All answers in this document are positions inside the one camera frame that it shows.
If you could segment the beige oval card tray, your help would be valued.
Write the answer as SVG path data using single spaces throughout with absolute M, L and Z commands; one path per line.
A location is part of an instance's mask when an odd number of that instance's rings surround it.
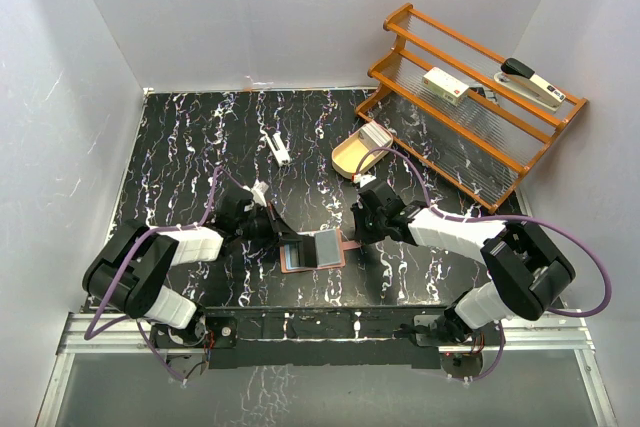
M 334 170 L 348 180 L 351 180 L 356 174 L 356 169 L 361 160 L 364 160 L 364 162 L 359 172 L 364 173 L 387 154 L 386 151 L 376 151 L 368 155 L 370 150 L 367 151 L 358 138 L 359 129 L 334 148 L 331 154 Z

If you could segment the stack of credit cards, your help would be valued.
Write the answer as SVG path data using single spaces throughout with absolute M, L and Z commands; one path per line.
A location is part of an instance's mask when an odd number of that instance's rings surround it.
M 393 143 L 393 135 L 375 121 L 363 125 L 358 131 L 358 138 L 367 151 L 389 147 Z

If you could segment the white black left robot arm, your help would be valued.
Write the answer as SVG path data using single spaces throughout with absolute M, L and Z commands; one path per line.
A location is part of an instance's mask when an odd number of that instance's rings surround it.
M 237 239 L 296 247 L 308 240 L 257 189 L 232 187 L 202 223 L 124 222 L 88 267 L 82 287 L 103 307 L 164 324 L 182 344 L 194 346 L 204 339 L 207 323 L 196 303 L 165 285 L 166 276 L 177 265 L 217 260 Z

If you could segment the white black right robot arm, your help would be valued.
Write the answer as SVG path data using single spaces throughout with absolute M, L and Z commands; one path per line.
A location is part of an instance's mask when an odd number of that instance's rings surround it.
M 428 324 L 411 322 L 398 333 L 412 341 L 466 344 L 497 321 L 538 320 L 575 279 L 569 260 L 537 224 L 526 220 L 471 222 L 436 213 L 425 202 L 405 203 L 384 181 L 356 175 L 352 205 L 355 238 L 374 244 L 386 238 L 435 247 L 486 266 L 490 279 L 461 294 Z

